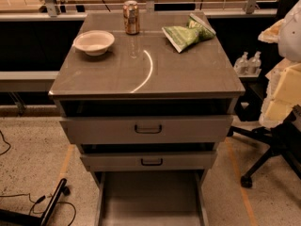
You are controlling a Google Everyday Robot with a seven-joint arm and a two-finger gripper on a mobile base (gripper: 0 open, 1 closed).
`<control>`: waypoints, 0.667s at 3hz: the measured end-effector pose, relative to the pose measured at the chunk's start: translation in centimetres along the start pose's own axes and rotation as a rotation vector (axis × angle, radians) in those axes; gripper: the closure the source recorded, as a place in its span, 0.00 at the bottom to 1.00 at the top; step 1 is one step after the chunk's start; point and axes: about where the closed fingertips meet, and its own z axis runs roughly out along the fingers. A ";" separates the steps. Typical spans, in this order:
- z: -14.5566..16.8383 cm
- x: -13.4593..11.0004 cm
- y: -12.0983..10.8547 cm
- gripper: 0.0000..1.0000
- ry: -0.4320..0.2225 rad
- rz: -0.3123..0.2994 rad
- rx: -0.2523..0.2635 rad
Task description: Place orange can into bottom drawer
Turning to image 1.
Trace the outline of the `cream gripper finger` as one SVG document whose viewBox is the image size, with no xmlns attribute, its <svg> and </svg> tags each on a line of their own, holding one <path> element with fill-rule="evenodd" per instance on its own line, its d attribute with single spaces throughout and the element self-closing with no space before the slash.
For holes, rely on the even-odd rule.
<svg viewBox="0 0 301 226">
<path fill-rule="evenodd" d="M 275 22 L 270 27 L 266 28 L 258 36 L 258 40 L 267 43 L 278 43 L 279 41 L 279 30 L 283 24 L 284 20 L 281 19 Z"/>
<path fill-rule="evenodd" d="M 295 105 L 301 105 L 301 64 L 287 67 L 280 75 L 265 117 L 270 121 L 283 121 Z"/>
</svg>

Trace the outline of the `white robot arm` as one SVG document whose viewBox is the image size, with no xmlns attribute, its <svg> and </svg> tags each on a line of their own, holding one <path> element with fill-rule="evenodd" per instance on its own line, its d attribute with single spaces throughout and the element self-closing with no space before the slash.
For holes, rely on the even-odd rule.
<svg viewBox="0 0 301 226">
<path fill-rule="evenodd" d="M 263 103 L 263 117 L 283 121 L 295 105 L 301 104 L 301 0 L 258 36 L 258 40 L 276 43 L 283 60 L 267 75 L 270 94 Z"/>
</svg>

